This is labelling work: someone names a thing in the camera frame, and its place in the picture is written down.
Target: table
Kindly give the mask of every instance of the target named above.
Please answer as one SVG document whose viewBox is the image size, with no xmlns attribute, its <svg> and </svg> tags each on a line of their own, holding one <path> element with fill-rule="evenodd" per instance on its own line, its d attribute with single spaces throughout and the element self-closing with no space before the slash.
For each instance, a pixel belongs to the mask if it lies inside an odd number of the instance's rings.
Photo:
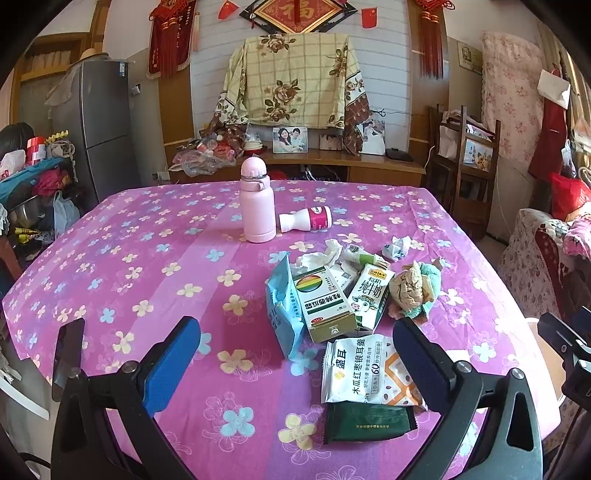
<svg viewBox="0 0 591 480">
<path fill-rule="evenodd" d="M 337 169 L 340 179 L 356 183 L 380 185 L 410 185 L 418 187 L 425 175 L 425 168 L 416 162 L 392 160 L 385 155 L 361 154 L 358 157 L 345 151 L 318 150 L 311 148 L 306 153 L 273 153 L 272 149 L 262 153 L 267 165 L 291 166 L 292 172 L 299 172 L 300 165 L 321 165 Z M 236 167 L 225 167 L 210 175 L 188 177 L 185 172 L 171 172 L 173 183 L 201 183 L 210 181 L 240 180 L 240 166 L 246 157 L 239 158 Z"/>
<path fill-rule="evenodd" d="M 266 244 L 242 236 L 238 183 L 130 190 L 81 219 L 35 261 L 4 298 L 20 357 L 51 381 L 58 329 L 83 316 L 82 368 L 113 372 L 141 359 L 183 315 L 202 341 L 159 425 L 200 480 L 395 478 L 438 415 L 389 442 L 322 445 L 323 345 L 305 340 L 286 361 L 265 311 L 264 281 L 282 258 L 324 240 L 378 251 L 393 235 L 413 239 L 407 260 L 445 259 L 442 295 L 421 328 L 444 349 L 467 349 L 482 372 L 519 366 L 528 377 L 543 435 L 559 423 L 550 376 L 517 305 L 482 254 L 426 191 L 309 181 L 274 181 L 277 212 L 328 205 L 328 231 L 289 232 Z M 394 264 L 399 271 L 406 261 Z M 385 317 L 379 333 L 392 332 Z M 477 414 L 449 475 L 467 460 Z M 115 425 L 120 444 L 129 441 Z"/>
</svg>

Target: white plastic bottle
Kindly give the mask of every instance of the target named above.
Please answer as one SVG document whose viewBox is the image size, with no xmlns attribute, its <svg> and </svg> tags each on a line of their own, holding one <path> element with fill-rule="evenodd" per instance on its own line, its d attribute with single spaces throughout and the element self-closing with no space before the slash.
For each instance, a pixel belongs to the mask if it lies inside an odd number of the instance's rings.
<svg viewBox="0 0 591 480">
<path fill-rule="evenodd" d="M 279 225 L 282 233 L 290 230 L 322 230 L 332 226 L 332 213 L 326 206 L 305 208 L 293 214 L 279 215 Z"/>
<path fill-rule="evenodd" d="M 255 244 L 273 240 L 277 234 L 275 197 L 267 166 L 261 158 L 250 157 L 242 164 L 241 174 L 240 209 L 244 236 Z"/>
</svg>

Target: cow illustration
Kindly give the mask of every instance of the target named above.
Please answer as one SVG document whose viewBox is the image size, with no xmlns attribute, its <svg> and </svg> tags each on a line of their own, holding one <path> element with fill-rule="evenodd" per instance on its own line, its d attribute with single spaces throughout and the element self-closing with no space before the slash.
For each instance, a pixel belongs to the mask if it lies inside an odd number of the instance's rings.
<svg viewBox="0 0 591 480">
<path fill-rule="evenodd" d="M 367 295 L 359 295 L 353 297 L 353 303 L 351 304 L 353 310 L 359 313 L 365 313 L 370 310 L 377 310 L 378 307 L 374 303 L 374 299 Z"/>
</svg>

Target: green package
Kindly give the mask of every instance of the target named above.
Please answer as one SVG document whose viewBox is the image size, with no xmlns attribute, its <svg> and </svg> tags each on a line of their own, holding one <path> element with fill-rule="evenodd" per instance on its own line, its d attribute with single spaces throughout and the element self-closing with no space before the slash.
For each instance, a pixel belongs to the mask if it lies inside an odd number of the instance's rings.
<svg viewBox="0 0 591 480">
<path fill-rule="evenodd" d="M 329 403 L 324 443 L 390 440 L 416 429 L 412 407 L 348 401 Z"/>
</svg>

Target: pink floral curtain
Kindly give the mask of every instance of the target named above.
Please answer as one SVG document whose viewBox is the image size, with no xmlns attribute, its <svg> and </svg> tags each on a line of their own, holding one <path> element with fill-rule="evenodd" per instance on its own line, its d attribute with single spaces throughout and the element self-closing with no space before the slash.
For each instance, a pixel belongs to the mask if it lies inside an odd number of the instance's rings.
<svg viewBox="0 0 591 480">
<path fill-rule="evenodd" d="M 542 129 L 544 105 L 538 94 L 543 55 L 533 43 L 500 32 L 482 34 L 482 120 L 502 123 L 502 157 L 530 164 Z"/>
</svg>

